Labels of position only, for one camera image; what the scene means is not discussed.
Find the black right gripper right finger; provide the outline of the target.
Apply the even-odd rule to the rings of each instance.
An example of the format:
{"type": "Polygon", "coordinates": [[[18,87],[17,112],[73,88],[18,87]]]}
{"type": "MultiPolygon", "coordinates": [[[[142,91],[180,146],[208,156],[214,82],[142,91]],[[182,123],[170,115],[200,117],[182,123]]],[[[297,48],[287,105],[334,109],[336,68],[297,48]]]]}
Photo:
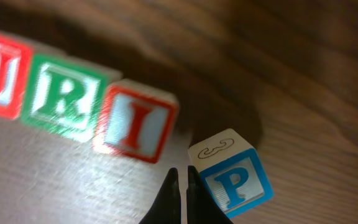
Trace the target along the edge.
{"type": "Polygon", "coordinates": [[[195,166],[188,166],[186,211],[188,224],[233,224],[213,200],[195,166]]]}

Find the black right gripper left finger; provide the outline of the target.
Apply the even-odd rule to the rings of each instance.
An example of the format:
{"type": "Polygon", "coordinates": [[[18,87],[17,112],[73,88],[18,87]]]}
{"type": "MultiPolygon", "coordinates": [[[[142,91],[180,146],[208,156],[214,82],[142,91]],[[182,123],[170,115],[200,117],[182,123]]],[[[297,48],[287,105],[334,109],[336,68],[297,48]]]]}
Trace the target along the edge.
{"type": "Polygon", "coordinates": [[[139,224],[180,224],[181,196],[178,171],[169,169],[149,211],[139,224]]]}

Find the blue P block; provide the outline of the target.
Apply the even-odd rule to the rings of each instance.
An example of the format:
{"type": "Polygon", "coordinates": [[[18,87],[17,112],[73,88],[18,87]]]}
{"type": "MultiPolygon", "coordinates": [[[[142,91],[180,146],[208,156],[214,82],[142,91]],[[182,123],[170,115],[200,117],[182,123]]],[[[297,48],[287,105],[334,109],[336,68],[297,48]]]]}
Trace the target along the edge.
{"type": "Polygon", "coordinates": [[[229,218],[273,197],[273,188],[257,151],[229,128],[189,147],[202,183],[229,218]]]}

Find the red I block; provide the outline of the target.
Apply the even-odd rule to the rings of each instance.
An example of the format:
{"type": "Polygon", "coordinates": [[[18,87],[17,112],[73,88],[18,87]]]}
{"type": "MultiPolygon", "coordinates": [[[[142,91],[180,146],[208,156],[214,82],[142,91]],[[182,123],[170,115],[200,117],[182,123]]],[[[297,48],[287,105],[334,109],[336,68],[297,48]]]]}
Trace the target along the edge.
{"type": "Polygon", "coordinates": [[[180,108],[168,91],[130,79],[106,89],[93,138],[93,149],[151,164],[160,159],[180,108]]]}

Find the green R block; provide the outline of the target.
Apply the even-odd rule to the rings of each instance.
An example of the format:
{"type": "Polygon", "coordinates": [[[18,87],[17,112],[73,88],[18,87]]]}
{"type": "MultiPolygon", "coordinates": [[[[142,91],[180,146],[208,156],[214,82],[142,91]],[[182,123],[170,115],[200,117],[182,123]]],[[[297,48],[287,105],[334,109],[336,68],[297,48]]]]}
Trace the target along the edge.
{"type": "Polygon", "coordinates": [[[21,122],[79,142],[89,141],[107,86],[122,72],[77,58],[35,54],[21,122]]]}

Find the red U block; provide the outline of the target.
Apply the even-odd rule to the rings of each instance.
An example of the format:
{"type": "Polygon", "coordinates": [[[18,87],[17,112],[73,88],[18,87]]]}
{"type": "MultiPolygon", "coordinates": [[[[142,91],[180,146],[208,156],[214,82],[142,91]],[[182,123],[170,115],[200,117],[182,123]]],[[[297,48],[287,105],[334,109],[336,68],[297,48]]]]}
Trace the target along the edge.
{"type": "Polygon", "coordinates": [[[36,53],[65,54],[51,45],[0,30],[0,117],[11,120],[19,117],[36,53]]]}

